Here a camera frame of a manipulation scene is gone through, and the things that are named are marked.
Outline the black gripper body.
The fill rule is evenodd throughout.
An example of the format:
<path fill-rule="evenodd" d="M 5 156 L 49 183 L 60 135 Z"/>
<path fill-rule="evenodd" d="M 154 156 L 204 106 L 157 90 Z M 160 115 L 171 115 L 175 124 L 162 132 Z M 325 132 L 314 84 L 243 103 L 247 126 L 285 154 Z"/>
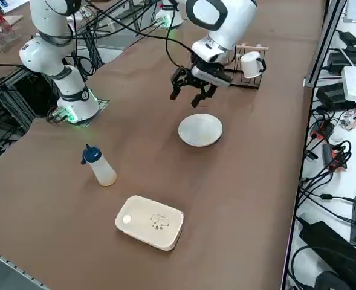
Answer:
<path fill-rule="evenodd" d="M 206 62 L 196 53 L 190 55 L 191 68 L 188 69 L 188 83 L 196 88 L 204 89 L 209 85 L 209 91 L 226 86 L 225 66 L 218 62 Z"/>

